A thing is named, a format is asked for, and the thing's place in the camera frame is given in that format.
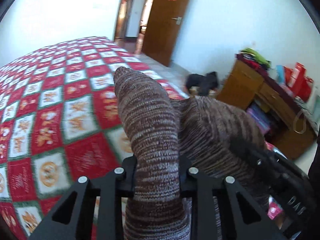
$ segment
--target door handle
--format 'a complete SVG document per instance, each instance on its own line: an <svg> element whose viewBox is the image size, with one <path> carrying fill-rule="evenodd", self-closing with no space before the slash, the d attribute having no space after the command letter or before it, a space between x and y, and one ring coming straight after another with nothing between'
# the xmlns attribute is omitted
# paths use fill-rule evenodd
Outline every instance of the door handle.
<svg viewBox="0 0 320 240"><path fill-rule="evenodd" d="M178 17L178 18L171 18L172 20L176 20L177 21L177 25L180 25L181 24L181 20L182 20L182 17Z"/></svg>

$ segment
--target checkered blanket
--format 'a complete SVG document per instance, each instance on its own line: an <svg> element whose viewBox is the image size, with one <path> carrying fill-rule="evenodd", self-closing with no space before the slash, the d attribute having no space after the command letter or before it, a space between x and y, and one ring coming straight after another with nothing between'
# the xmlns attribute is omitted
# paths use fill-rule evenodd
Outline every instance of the checkered blanket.
<svg viewBox="0 0 320 240"><path fill-rule="evenodd" d="M18 239L77 178L103 176L132 155L114 94L120 66L187 97L105 37L47 46L0 69L0 214Z"/></svg>

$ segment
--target pink item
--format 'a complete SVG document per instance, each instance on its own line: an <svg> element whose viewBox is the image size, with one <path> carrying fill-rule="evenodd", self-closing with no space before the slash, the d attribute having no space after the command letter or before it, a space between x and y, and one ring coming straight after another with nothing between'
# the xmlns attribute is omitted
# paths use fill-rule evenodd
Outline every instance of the pink item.
<svg viewBox="0 0 320 240"><path fill-rule="evenodd" d="M273 151L273 149L274 149L274 147L275 147L273 144L268 143L268 142L266 142L266 146L267 146L267 148L268 148L269 151Z"/></svg>
<svg viewBox="0 0 320 240"><path fill-rule="evenodd" d="M268 217L273 220L277 215L282 213L283 210L276 202L271 202L269 204Z"/></svg>

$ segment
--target desk drawer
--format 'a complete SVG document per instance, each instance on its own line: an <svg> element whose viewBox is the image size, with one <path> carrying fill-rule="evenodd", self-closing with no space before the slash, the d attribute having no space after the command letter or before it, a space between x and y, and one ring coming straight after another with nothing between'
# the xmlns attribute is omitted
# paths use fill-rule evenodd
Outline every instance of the desk drawer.
<svg viewBox="0 0 320 240"><path fill-rule="evenodd" d="M240 60L236 61L232 74L241 84L254 92L259 90L264 81L259 73Z"/></svg>
<svg viewBox="0 0 320 240"><path fill-rule="evenodd" d="M269 106L276 111L279 117L289 128L293 127L293 121L296 115L276 91L264 83L258 92L258 95L266 100L266 103L268 103Z"/></svg>

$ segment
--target knitted sock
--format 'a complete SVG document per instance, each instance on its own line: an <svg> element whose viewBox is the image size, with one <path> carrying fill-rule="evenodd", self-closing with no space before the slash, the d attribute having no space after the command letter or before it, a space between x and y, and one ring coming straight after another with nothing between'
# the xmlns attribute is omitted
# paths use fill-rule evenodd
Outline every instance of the knitted sock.
<svg viewBox="0 0 320 240"><path fill-rule="evenodd" d="M178 122L166 91L127 68L114 75L118 113L137 157L126 239L189 239L188 206L179 198Z"/></svg>
<svg viewBox="0 0 320 240"><path fill-rule="evenodd" d="M260 148L265 140L245 111L209 97L172 100L179 125L179 153L192 165L216 178L233 176L264 208L268 187L257 171L230 150L230 138L241 136Z"/></svg>

